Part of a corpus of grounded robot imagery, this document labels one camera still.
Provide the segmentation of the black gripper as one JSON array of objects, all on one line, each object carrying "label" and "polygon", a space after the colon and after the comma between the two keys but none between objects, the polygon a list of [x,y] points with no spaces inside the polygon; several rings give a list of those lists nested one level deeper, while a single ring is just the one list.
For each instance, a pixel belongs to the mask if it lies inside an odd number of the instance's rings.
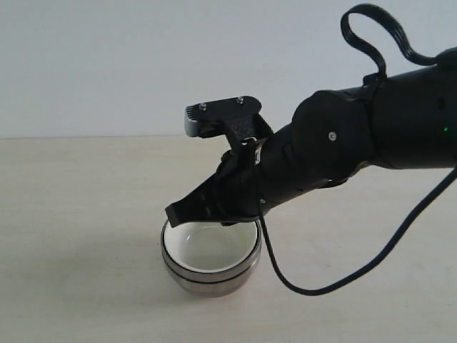
[{"label": "black gripper", "polygon": [[269,137],[259,149],[260,162],[234,173],[214,173],[184,198],[165,208],[172,227],[191,222],[233,225],[321,186],[321,177],[300,159],[292,144],[291,125]]}]

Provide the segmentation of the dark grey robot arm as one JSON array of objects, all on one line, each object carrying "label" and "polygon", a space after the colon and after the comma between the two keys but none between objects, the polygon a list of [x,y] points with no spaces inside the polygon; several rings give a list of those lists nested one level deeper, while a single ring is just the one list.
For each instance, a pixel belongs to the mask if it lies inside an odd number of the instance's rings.
[{"label": "dark grey robot arm", "polygon": [[321,90],[272,131],[251,97],[188,106],[186,133],[224,135],[230,149],[216,171],[170,204],[172,226],[258,219],[315,189],[336,187],[360,169],[435,169],[456,165],[456,50],[430,67],[361,87]]}]

